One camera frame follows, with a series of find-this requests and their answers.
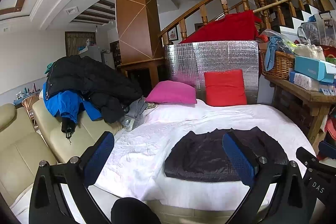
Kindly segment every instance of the red pillow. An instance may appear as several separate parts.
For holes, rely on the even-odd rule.
[[[246,105],[243,71],[211,71],[204,73],[206,104],[209,106]]]

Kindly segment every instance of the tissue box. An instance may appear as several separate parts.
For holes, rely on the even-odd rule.
[[[302,73],[298,73],[296,71],[292,71],[289,76],[290,82],[304,88],[309,91],[319,91],[320,90],[320,82],[307,76]]]
[[[304,56],[295,56],[294,70],[315,80],[333,83],[336,65]]]

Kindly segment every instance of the ceiling light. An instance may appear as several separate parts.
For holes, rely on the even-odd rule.
[[[68,15],[72,15],[74,13],[78,13],[78,8],[76,7],[72,7],[72,8],[68,8],[64,10]]]

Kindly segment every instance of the blue jacket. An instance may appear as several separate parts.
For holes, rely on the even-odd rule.
[[[91,102],[84,100],[78,93],[71,90],[59,92],[48,100],[45,99],[46,83],[43,85],[43,100],[46,108],[54,117],[58,114],[61,117],[70,118],[77,123],[77,115],[81,105],[86,110],[92,121],[101,118],[101,114]]]

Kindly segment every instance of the blue box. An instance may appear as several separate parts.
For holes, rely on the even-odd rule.
[[[334,82],[336,74],[334,64],[304,56],[295,56],[294,70],[315,80],[328,83]]]

